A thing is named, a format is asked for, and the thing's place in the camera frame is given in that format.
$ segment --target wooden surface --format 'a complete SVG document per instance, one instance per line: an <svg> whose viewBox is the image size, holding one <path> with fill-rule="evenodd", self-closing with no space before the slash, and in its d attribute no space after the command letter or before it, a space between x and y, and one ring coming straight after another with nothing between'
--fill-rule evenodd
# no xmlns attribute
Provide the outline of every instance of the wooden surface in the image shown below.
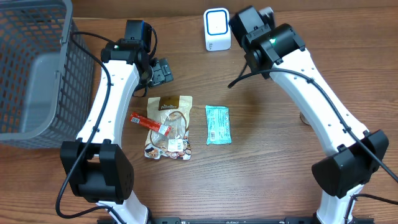
<svg viewBox="0 0 398 224"><path fill-rule="evenodd" d="M383 129L390 146L384 162L398 173L398 7L297 11L276 14L307 43L317 68L345 106L370 130ZM126 120L123 151L134 166L134 191L157 217L281 218L310 216L321 189L311 165L325 156L311 127L279 86L260 76L227 89L244 65L244 52L232 48L207 52L201 16L146 19L157 31L156 56L167 57L174 81L153 88L151 96L191 95L192 159L144 158L148 130ZM124 19L77 21L80 30L116 40L124 36ZM86 42L96 55L105 43ZM94 89L97 90L99 66ZM133 98L132 111L146 113L147 98ZM206 145L205 105L228 106L231 145ZM55 214L55 199L65 173L58 149L0 151L0 223L95 223L104 211L74 220ZM363 192L398 199L397 184L383 171ZM67 188L64 213L93 204ZM377 223L398 222L398 207L361 199L358 217Z"/></svg>
<svg viewBox="0 0 398 224"><path fill-rule="evenodd" d="M73 16L85 18L130 18L203 15L207 9L225 7L230 13L246 6L270 6L275 11L357 9L398 6L398 0L72 0Z"/></svg>

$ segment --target barcode label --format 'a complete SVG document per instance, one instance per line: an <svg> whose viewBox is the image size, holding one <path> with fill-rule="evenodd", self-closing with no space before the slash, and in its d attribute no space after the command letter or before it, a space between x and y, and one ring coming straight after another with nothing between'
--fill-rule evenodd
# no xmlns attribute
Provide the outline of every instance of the barcode label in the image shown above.
<svg viewBox="0 0 398 224"><path fill-rule="evenodd" d="M137 123L137 124L139 124L139 119L138 118L132 118L132 120L131 120L132 122L134 122L134 123Z"/></svg>
<svg viewBox="0 0 398 224"><path fill-rule="evenodd" d="M216 133L214 131L212 131L210 133L210 141L215 141L216 140Z"/></svg>
<svg viewBox="0 0 398 224"><path fill-rule="evenodd" d="M169 139L167 150L169 152L182 152L184 150L183 146L182 139Z"/></svg>

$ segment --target teal packet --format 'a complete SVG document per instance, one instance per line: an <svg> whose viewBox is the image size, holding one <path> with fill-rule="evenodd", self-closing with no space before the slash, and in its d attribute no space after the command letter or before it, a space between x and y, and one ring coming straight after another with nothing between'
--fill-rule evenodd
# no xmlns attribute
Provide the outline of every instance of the teal packet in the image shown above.
<svg viewBox="0 0 398 224"><path fill-rule="evenodd" d="M206 105L206 119L207 145L232 143L228 107Z"/></svg>

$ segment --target wooden table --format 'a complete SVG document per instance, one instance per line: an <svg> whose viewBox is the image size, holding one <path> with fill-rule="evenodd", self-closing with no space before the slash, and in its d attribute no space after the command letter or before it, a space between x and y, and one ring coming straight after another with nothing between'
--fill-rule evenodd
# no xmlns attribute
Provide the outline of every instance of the wooden table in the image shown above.
<svg viewBox="0 0 398 224"><path fill-rule="evenodd" d="M149 91L149 97L191 95L192 159L144 158L147 130L128 120L123 151L134 166L134 191L157 217L281 218L310 216L320 204L321 188L311 165L325 156L310 126L282 89L260 76L227 89L244 65L244 52L232 48L207 52L203 18L145 18L157 32L156 56L167 57L174 81ZM291 24L306 42L319 71L345 106L370 130L383 129L390 146L384 162L398 173L398 7L278 12L278 24ZM125 19L84 20L80 30L117 40ZM95 55L105 43L85 37ZM96 66L94 89L100 76ZM146 113L147 98L133 98L132 111ZM205 105L230 109L231 145L206 145ZM54 209L65 173L58 149L0 152L0 223L95 223L104 211L74 220ZM383 171L363 192L398 199L397 184ZM68 187L64 213L92 207ZM361 199L354 215L377 223L398 221L398 208Z"/></svg>

